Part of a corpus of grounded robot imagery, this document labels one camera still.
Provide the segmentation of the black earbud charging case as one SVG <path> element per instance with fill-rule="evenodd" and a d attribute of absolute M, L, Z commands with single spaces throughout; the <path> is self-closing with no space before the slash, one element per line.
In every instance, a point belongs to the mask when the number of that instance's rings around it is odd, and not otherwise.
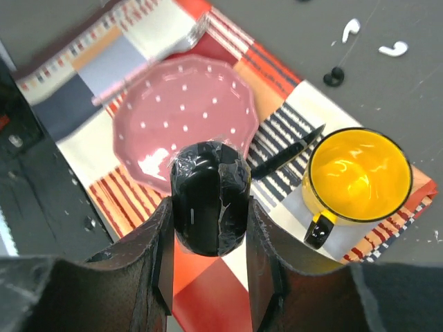
<path fill-rule="evenodd" d="M 218 141 L 183 148 L 170 170 L 174 227 L 191 252 L 222 257 L 243 241 L 251 170 L 236 149 Z"/>

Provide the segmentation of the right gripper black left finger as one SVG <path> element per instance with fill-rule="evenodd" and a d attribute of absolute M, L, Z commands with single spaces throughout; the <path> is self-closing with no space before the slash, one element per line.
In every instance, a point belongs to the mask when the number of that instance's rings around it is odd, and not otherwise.
<path fill-rule="evenodd" d="M 118 242 L 78 263 L 1 259 L 2 331 L 164 331 L 172 312 L 172 200 Z"/>

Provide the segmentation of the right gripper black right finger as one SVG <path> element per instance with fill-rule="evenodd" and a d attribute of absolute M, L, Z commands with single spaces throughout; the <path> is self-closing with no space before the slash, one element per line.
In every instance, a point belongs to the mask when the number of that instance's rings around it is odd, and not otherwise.
<path fill-rule="evenodd" d="M 442 268 L 340 264 L 248 203 L 248 294 L 254 331 L 441 331 Z"/>

